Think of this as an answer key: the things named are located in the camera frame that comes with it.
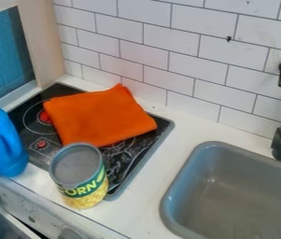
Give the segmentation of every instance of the can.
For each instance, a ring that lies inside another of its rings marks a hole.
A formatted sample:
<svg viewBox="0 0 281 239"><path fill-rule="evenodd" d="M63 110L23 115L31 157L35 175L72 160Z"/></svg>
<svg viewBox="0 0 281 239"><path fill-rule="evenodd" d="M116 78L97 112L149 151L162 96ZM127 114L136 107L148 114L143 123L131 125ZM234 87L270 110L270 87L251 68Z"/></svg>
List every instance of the can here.
<svg viewBox="0 0 281 239"><path fill-rule="evenodd" d="M85 209L100 203L108 190L103 156L89 144L72 144L51 159L49 173L66 204Z"/></svg>

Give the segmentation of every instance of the red burner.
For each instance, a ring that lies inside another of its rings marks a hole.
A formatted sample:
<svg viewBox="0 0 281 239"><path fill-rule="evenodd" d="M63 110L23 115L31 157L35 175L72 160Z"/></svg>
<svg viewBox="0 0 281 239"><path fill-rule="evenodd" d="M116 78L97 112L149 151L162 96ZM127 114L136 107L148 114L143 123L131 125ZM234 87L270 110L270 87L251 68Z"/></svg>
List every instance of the red burner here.
<svg viewBox="0 0 281 239"><path fill-rule="evenodd" d="M42 123L52 124L51 118L46 110L42 110L39 114L39 119Z"/></svg>

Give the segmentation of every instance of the white countertop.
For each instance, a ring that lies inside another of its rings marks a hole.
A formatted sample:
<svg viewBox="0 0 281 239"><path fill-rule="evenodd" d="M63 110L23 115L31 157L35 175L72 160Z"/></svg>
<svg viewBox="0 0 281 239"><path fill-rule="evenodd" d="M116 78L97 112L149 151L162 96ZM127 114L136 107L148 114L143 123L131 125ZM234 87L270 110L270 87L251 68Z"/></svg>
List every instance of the white countertop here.
<svg viewBox="0 0 281 239"><path fill-rule="evenodd" d="M63 76L59 81L85 91L105 89L71 76ZM8 111L39 91L41 90L35 84L27 84L1 99L0 106ZM199 144L206 141L222 141L272 157L271 140L267 138L200 119L162 105L137 100L147 112L172 120L176 124L175 128L116 201L103 201L91 209L74 210L131 238L179 238L162 224L159 204L181 166ZM12 180L66 207L49 174L32 164L28 165L25 173Z"/></svg>

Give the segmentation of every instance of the orange towel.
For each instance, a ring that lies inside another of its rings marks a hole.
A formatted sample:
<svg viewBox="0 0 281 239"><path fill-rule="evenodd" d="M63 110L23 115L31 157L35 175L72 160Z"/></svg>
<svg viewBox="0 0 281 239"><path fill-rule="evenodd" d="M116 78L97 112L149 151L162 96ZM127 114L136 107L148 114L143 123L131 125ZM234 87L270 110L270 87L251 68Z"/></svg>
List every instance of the orange towel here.
<svg viewBox="0 0 281 239"><path fill-rule="evenodd" d="M121 84L108 91L56 97L44 107L64 146L86 142L103 147L157 129Z"/></svg>

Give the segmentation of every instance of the sink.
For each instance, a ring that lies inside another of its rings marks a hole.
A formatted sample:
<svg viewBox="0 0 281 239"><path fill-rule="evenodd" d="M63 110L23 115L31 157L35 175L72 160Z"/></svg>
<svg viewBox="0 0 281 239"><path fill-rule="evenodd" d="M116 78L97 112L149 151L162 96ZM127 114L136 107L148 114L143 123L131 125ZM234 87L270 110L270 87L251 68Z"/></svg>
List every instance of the sink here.
<svg viewBox="0 0 281 239"><path fill-rule="evenodd" d="M281 162L203 143L166 191L160 214L182 238L281 239Z"/></svg>

